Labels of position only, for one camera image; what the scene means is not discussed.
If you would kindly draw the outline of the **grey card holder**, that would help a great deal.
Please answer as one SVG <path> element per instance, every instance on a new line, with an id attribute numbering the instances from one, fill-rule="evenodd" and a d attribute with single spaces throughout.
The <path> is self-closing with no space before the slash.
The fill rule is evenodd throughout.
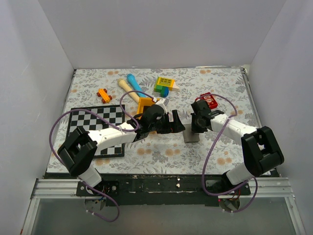
<path id="1" fill-rule="evenodd" d="M 191 124 L 184 125 L 185 130 L 183 133 L 184 143 L 197 143 L 200 141 L 199 133 L 193 133 L 191 130 Z"/>

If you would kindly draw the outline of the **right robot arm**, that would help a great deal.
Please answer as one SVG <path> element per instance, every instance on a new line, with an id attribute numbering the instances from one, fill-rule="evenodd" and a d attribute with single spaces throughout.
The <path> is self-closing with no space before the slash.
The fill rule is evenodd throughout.
<path id="1" fill-rule="evenodd" d="M 194 134 L 208 130 L 221 132 L 240 144 L 243 150 L 244 161 L 225 172 L 221 180 L 209 188 L 213 193 L 234 194 L 240 183 L 259 177 L 284 162 L 283 153 L 269 127 L 256 128 L 240 123 L 220 110 L 212 111 L 204 100 L 195 101 L 191 106 L 194 111 L 191 131 Z"/>

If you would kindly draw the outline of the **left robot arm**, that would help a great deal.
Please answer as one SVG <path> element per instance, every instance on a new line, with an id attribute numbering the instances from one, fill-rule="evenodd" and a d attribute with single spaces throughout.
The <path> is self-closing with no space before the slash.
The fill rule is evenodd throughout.
<path id="1" fill-rule="evenodd" d="M 87 131 L 77 127 L 58 149 L 57 154 L 70 176 L 87 184 L 87 190 L 94 196 L 104 190 L 103 179 L 91 165 L 94 156 L 109 147 L 132 143 L 146 138 L 150 132 L 158 134 L 179 133 L 185 130 L 177 110 L 172 111 L 173 121 L 164 105 L 154 104 L 140 117 L 132 117 L 118 126 L 108 123 L 108 128 Z"/>

